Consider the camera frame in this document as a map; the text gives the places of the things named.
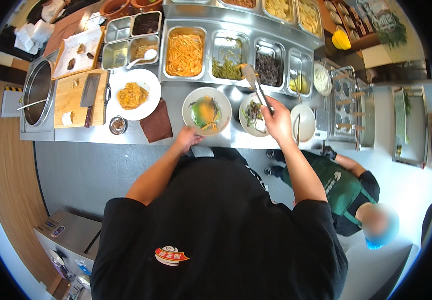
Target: large stainless steel pot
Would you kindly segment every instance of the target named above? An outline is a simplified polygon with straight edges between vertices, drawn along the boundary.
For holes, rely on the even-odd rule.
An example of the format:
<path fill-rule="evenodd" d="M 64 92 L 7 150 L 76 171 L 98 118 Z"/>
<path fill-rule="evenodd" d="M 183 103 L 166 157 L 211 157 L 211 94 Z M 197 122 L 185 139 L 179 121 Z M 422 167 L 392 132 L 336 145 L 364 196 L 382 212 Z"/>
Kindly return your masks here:
<path fill-rule="evenodd" d="M 40 62 L 31 72 L 24 86 L 23 105 L 27 105 L 42 99 L 51 99 L 54 93 L 54 81 L 51 80 L 52 65 L 50 62 Z M 51 108 L 51 101 L 35 104 L 24 109 L 24 117 L 27 123 L 38 126 L 47 117 Z"/>

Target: black t-shirt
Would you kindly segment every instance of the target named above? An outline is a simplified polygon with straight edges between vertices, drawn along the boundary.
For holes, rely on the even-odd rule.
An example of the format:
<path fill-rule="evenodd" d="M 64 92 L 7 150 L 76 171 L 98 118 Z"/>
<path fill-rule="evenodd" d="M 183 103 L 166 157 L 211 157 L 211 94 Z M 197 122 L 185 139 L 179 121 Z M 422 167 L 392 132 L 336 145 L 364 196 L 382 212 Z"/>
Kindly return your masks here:
<path fill-rule="evenodd" d="M 250 170 L 197 159 L 145 207 L 105 207 L 93 299 L 337 299 L 347 260 L 327 202 L 273 204 Z"/>
<path fill-rule="evenodd" d="M 377 203 L 379 201 L 379 184 L 374 178 L 373 174 L 369 171 L 366 171 L 359 176 L 359 181 L 361 181 L 363 188 L 371 197 L 373 197 Z M 350 213 L 352 216 L 356 216 L 357 209 L 361 206 L 361 204 L 366 202 L 369 202 L 368 198 L 359 193 L 356 199 L 354 199 L 354 202 L 348 208 L 348 213 Z M 358 225 L 349 221 L 345 216 L 333 214 L 333 222 L 336 233 L 346 237 L 361 230 Z"/>

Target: brown cloth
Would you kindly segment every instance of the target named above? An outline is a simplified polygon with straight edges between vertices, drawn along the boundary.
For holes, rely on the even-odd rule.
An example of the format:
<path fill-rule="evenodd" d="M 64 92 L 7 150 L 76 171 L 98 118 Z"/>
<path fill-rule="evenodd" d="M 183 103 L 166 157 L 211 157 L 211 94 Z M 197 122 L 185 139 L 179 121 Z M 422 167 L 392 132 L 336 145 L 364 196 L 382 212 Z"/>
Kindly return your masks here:
<path fill-rule="evenodd" d="M 56 22 L 56 27 L 54 28 L 53 34 L 47 41 L 46 49 L 44 50 L 43 56 L 46 57 L 47 55 L 59 49 L 61 47 L 63 39 L 74 35 L 76 29 L 81 23 L 82 17 L 86 13 L 90 12 L 91 11 L 89 11 L 87 7 L 81 8 L 80 10 L 73 12 L 61 21 Z"/>
<path fill-rule="evenodd" d="M 167 115 L 166 101 L 162 98 L 159 100 L 156 110 L 142 119 L 140 123 L 148 142 L 173 137 L 173 129 L 169 121 L 169 116 Z"/>

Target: clay pot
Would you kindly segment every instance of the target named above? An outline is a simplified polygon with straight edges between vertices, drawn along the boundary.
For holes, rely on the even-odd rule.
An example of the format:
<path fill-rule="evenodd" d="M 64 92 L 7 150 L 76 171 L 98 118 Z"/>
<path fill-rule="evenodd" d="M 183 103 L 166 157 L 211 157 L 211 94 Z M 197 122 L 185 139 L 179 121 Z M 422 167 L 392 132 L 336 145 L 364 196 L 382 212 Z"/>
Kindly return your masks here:
<path fill-rule="evenodd" d="M 141 11 L 153 11 L 158 10 L 161 11 L 163 6 L 163 0 L 156 0 L 154 3 L 151 3 L 149 0 L 131 0 L 132 6 Z"/>
<path fill-rule="evenodd" d="M 106 0 L 99 9 L 99 13 L 106 17 L 107 21 L 132 15 L 133 8 L 129 5 L 130 1 L 131 0 Z"/>

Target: small metal bowl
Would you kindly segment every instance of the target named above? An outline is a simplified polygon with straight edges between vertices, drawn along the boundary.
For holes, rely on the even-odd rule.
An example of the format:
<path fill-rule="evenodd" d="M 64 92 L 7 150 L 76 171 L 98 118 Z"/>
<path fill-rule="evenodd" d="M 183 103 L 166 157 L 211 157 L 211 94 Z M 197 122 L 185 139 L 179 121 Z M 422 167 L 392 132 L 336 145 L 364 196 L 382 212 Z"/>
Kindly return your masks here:
<path fill-rule="evenodd" d="M 114 122 L 121 120 L 123 121 L 123 127 L 122 128 L 117 128 L 114 126 Z M 111 119 L 111 121 L 109 122 L 109 131 L 111 131 L 111 133 L 114 135 L 120 135 L 123 134 L 124 131 L 126 131 L 126 128 L 128 127 L 128 124 L 126 123 L 126 120 L 123 119 L 122 117 L 116 116 L 114 118 Z"/>

